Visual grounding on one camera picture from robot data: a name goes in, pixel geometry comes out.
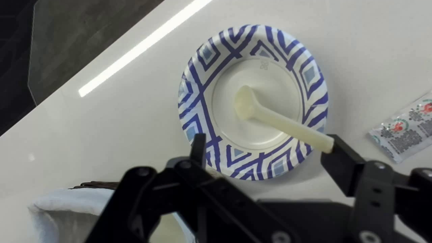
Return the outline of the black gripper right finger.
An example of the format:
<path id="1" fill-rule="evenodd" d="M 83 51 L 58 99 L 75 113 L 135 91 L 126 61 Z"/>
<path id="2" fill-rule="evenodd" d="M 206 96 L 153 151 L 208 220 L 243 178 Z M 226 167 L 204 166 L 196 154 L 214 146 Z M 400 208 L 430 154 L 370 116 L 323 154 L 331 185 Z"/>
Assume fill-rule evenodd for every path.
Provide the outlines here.
<path id="1" fill-rule="evenodd" d="M 432 177 L 430 167 L 397 173 L 381 161 L 362 158 L 339 135 L 322 154 L 322 165 L 345 196 L 354 199 L 347 238 L 354 243 L 415 243 L 396 230 L 395 217 L 432 242 Z"/>

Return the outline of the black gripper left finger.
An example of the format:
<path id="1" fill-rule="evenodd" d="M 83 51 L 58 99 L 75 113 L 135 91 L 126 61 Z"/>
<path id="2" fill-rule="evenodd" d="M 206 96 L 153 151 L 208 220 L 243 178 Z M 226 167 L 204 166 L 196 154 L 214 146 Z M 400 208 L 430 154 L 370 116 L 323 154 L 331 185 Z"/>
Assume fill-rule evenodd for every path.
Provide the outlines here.
<path id="1" fill-rule="evenodd" d="M 206 170 L 207 138 L 161 172 L 126 172 L 85 243 L 150 243 L 161 217 L 176 213 L 199 243 L 301 243 L 288 223 L 224 178 Z"/>

